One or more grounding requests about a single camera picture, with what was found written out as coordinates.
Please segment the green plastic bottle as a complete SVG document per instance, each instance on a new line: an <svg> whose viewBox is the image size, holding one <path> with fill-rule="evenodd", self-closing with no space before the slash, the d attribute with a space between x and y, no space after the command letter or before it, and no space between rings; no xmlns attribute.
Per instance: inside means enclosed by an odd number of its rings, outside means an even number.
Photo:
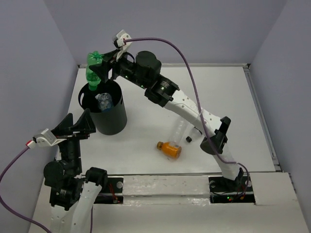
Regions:
<svg viewBox="0 0 311 233"><path fill-rule="evenodd" d="M88 82L88 88L91 91L95 91L97 89L101 79L89 68L89 66L101 64L102 61L102 55L99 54L98 51L91 52L87 55L86 81Z"/></svg>

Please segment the clear bottle dark blue label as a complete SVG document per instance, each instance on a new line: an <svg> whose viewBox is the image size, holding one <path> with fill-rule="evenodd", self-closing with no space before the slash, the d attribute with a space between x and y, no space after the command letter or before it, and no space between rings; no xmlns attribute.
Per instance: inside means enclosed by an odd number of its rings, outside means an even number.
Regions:
<svg viewBox="0 0 311 233"><path fill-rule="evenodd" d="M112 96L109 93L103 93L103 99L97 100L98 108L101 112L108 111L114 107Z"/></svg>

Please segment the clear unlabelled plastic bottle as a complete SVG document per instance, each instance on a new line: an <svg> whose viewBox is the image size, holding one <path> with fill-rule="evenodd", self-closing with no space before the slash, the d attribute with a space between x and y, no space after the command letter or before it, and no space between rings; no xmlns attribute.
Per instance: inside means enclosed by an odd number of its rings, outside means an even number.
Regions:
<svg viewBox="0 0 311 233"><path fill-rule="evenodd" d="M170 143L173 143L174 145L179 145L187 129L187 126L188 126L188 121L180 116L175 121L175 124L173 125L172 132L171 132L171 135L168 141Z"/></svg>

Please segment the clear bottle black cap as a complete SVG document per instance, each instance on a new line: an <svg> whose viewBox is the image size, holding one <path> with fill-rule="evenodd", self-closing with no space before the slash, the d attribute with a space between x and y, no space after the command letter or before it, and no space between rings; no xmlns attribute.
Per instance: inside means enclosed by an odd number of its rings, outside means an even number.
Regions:
<svg viewBox="0 0 311 233"><path fill-rule="evenodd" d="M202 132L198 128L193 127L190 130L189 134L187 135L186 141L188 143L191 143L192 141L199 139L201 136L202 136Z"/></svg>

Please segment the clear bottle blue white label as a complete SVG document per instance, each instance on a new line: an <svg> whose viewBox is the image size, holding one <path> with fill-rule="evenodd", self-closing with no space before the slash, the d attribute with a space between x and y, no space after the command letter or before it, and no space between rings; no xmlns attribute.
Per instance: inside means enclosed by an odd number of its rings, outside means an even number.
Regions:
<svg viewBox="0 0 311 233"><path fill-rule="evenodd" d="M102 99L103 99L103 96L104 96L104 94L97 94L97 95L95 96L95 99L96 99L96 100L102 100Z"/></svg>

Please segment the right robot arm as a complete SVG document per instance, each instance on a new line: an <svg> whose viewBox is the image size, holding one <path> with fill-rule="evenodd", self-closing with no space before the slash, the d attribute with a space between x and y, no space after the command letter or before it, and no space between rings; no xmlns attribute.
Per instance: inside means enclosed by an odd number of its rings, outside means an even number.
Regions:
<svg viewBox="0 0 311 233"><path fill-rule="evenodd" d="M242 187L243 170L233 159L227 147L227 131L230 118L218 117L202 109L191 100L179 86L160 74L161 62L149 51L140 51L128 60L130 53L113 50L105 54L88 56L87 66L102 83L118 76L145 90L151 102L170 110L204 135L200 148L214 157L221 169L222 186L238 191Z"/></svg>

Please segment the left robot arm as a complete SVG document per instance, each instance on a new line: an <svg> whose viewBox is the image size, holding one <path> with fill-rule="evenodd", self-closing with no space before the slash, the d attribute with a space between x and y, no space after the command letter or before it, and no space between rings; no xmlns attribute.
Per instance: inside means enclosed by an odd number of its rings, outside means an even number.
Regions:
<svg viewBox="0 0 311 233"><path fill-rule="evenodd" d="M83 111L77 122L66 117L47 131L47 145L59 147L61 158L44 167L44 184L51 188L52 233L81 233L98 194L107 188L107 171L91 167L82 174L80 141L96 132L90 110Z"/></svg>

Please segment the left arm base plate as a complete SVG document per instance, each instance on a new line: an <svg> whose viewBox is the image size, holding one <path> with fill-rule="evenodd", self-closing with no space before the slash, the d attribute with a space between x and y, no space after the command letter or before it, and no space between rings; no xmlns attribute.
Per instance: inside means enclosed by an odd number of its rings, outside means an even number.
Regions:
<svg viewBox="0 0 311 233"><path fill-rule="evenodd" d="M95 199L95 204L123 204L123 176L108 175L107 185Z"/></svg>

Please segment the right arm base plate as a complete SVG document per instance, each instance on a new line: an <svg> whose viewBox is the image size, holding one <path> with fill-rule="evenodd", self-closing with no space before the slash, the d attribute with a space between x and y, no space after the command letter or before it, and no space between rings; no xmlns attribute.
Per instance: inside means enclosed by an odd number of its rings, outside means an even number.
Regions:
<svg viewBox="0 0 311 233"><path fill-rule="evenodd" d="M221 176L208 178L210 203L212 204L229 204L229 203L253 203L255 196L251 179L246 176L242 177L240 184L235 184L232 180L225 179Z"/></svg>

